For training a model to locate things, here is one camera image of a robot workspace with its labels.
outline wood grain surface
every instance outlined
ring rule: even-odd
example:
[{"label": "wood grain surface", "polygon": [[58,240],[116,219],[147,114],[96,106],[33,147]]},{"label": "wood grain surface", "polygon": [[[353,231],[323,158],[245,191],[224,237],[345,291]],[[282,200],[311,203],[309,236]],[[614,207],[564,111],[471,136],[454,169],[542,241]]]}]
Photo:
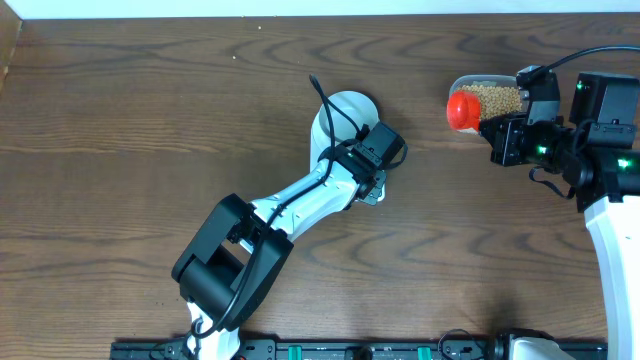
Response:
[{"label": "wood grain surface", "polygon": [[[211,209],[308,172],[320,107],[309,73],[327,93],[374,98],[409,156],[383,203],[296,241],[244,330],[606,337],[575,203],[528,167],[490,164],[490,147],[450,131],[444,111],[462,75],[606,43],[640,43],[640,15],[27,22],[0,100],[0,358],[105,359],[115,339],[185,333],[170,270]],[[640,62],[598,54],[560,68],[565,114],[580,70],[637,76]]]}]

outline pellets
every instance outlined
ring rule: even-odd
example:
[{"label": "pellets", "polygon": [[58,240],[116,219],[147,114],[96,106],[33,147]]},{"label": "pellets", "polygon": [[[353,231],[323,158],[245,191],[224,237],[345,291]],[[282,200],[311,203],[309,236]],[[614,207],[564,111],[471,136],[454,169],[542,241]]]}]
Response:
[{"label": "pellets", "polygon": [[458,90],[474,93],[482,104],[481,120],[521,111],[520,92],[514,87],[462,85]]}]

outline red lid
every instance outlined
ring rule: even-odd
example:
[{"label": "red lid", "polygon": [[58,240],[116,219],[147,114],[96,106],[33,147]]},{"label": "red lid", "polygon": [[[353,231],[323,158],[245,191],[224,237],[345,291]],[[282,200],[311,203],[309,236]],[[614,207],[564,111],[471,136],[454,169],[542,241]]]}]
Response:
[{"label": "red lid", "polygon": [[458,90],[449,98],[447,120],[453,130],[473,128],[477,131],[481,114],[482,104],[474,93]]}]

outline black cable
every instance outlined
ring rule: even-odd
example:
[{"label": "black cable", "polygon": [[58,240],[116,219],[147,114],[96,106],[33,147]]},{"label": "black cable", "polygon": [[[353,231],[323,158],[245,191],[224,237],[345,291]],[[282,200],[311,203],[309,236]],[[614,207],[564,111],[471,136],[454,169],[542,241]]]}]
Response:
[{"label": "black cable", "polygon": [[549,70],[557,68],[558,66],[565,64],[571,60],[577,59],[581,56],[585,56],[585,55],[590,55],[590,54],[595,54],[597,52],[601,52],[601,51],[638,51],[640,52],[640,46],[635,46],[635,45],[603,45],[603,46],[598,46],[598,47],[594,47],[594,48],[590,48],[590,49],[584,49],[581,51],[578,51],[577,53],[571,54],[569,56],[565,56],[562,59],[554,62],[551,65],[547,65],[547,66],[543,66],[540,67],[536,70],[533,70],[533,72],[529,75],[528,79],[525,81],[525,85],[530,83],[531,81],[533,81],[535,78],[537,78],[538,76],[541,76],[542,74],[548,73]]},{"label": "black cable", "polygon": [[480,346],[480,343],[478,343],[476,341],[476,338],[473,337],[473,335],[471,335],[467,330],[465,329],[451,329],[449,331],[447,331],[446,333],[444,333],[444,335],[442,335],[442,337],[440,338],[440,340],[438,340],[438,353],[440,353],[440,356],[443,359],[446,360],[453,360],[453,358],[451,358],[451,356],[446,355],[444,353],[444,351],[442,351],[442,340],[444,340],[444,338],[446,338],[447,336],[451,335],[451,333],[454,332],[461,332],[461,333],[465,333],[468,337],[471,338],[471,340],[476,344],[476,346],[482,351],[482,356],[479,356],[477,358],[471,359],[471,360],[481,360],[484,359],[484,352],[485,352],[485,348],[484,346]]},{"label": "black cable", "polygon": [[313,85],[313,88],[318,92],[318,94],[320,95],[320,98],[322,99],[322,104],[324,105],[324,109],[325,109],[325,111],[327,113],[327,120],[329,122],[329,137],[331,138],[331,146],[330,146],[330,150],[329,150],[329,163],[327,165],[327,171],[313,185],[311,185],[311,186],[307,187],[306,189],[298,192],[297,194],[291,196],[290,198],[288,198],[287,200],[285,200],[283,203],[281,203],[280,205],[278,205],[276,207],[276,209],[273,211],[271,216],[269,216],[269,219],[267,220],[267,222],[265,223],[264,227],[262,228],[262,232],[260,233],[260,236],[258,237],[258,240],[256,241],[256,244],[254,246],[253,252],[251,253],[251,256],[249,257],[249,261],[247,262],[247,265],[244,268],[244,274],[242,275],[242,278],[240,279],[240,283],[238,283],[238,287],[236,289],[236,292],[233,295],[233,297],[231,298],[231,301],[229,302],[229,305],[227,305],[227,308],[224,311],[224,313],[222,314],[222,316],[220,317],[220,319],[218,319],[218,321],[213,323],[212,326],[208,330],[203,332],[203,333],[199,333],[198,332],[197,320],[191,323],[191,333],[192,333],[193,337],[196,338],[196,339],[204,339],[204,338],[210,336],[211,334],[213,334],[215,331],[217,331],[222,326],[224,321],[227,319],[227,317],[229,316],[229,314],[231,313],[231,311],[235,307],[236,303],[238,302],[238,299],[240,299],[240,296],[242,295],[242,292],[244,291],[245,287],[247,286],[247,282],[249,280],[249,274],[251,274],[251,271],[252,271],[252,269],[253,269],[253,267],[255,265],[255,262],[256,262],[256,255],[255,254],[257,254],[259,252],[259,250],[262,248],[262,244],[264,243],[264,237],[266,236],[266,234],[271,229],[271,225],[273,224],[275,219],[278,217],[278,215],[280,215],[280,213],[282,213],[282,211],[287,206],[289,206],[294,201],[298,200],[301,196],[304,196],[309,191],[315,189],[316,187],[318,187],[319,185],[321,185],[325,181],[327,181],[327,179],[329,178],[329,175],[331,175],[331,170],[333,168],[333,162],[334,162],[334,159],[335,159],[336,136],[335,136],[335,130],[334,130],[334,126],[333,126],[333,118],[331,117],[331,109],[329,109],[329,101],[328,101],[329,99],[327,99],[327,97],[325,96],[324,92],[322,91],[322,87],[320,86],[320,83],[318,82],[318,79],[316,78],[315,75],[309,75],[309,81],[311,81],[311,84]]},{"label": "black cable", "polygon": [[[203,320],[202,320],[202,318],[198,318],[198,319],[196,319],[196,322],[199,322],[197,324],[197,326],[196,326],[198,328],[198,331],[199,331],[200,328],[202,327]],[[191,332],[187,333],[187,336],[185,338],[186,339],[185,340],[185,344],[184,344],[185,347],[187,347],[187,342],[189,341],[189,336],[191,336]],[[197,360],[197,359],[200,359],[200,350],[202,350],[202,339],[196,339],[196,338],[194,338],[194,339],[195,339],[196,345],[193,347],[193,358]]]},{"label": "black cable", "polygon": [[340,143],[340,146],[349,147],[358,143],[358,139],[347,139]]},{"label": "black cable", "polygon": [[351,123],[351,125],[353,125],[353,127],[356,129],[356,137],[359,137],[359,135],[361,134],[362,130],[360,130],[360,128],[358,127],[358,124],[356,124],[356,122],[353,121],[352,118],[350,118],[347,114],[345,114],[342,110],[340,110],[339,107],[335,106],[333,104],[333,102],[331,102],[331,100],[329,100],[329,98],[327,98],[326,100],[327,100],[327,103],[338,112],[338,114],[342,115],[345,119],[347,119],[348,122]]},{"label": "black cable", "polygon": [[582,144],[582,146],[580,148],[578,148],[578,141],[580,140],[580,133],[584,130],[585,126],[589,125],[589,124],[594,124],[596,121],[593,119],[588,119],[588,120],[583,120],[580,124],[578,124],[578,126],[576,126],[576,129],[574,130],[573,133],[573,139],[571,141],[571,153],[572,154],[577,154],[579,151],[581,151],[584,148],[584,144]]},{"label": "black cable", "polygon": [[567,199],[567,200],[573,199],[573,197],[576,195],[576,189],[573,186],[571,188],[569,188],[569,192],[567,193],[567,195],[565,195],[551,181],[536,180],[536,178],[535,178],[536,172],[538,172],[538,170],[540,170],[540,169],[544,169],[544,167],[543,166],[536,166],[533,169],[531,169],[531,171],[529,171],[529,180],[548,187],[549,189],[553,190],[554,193],[558,194],[558,196],[560,196],[563,199]]}]

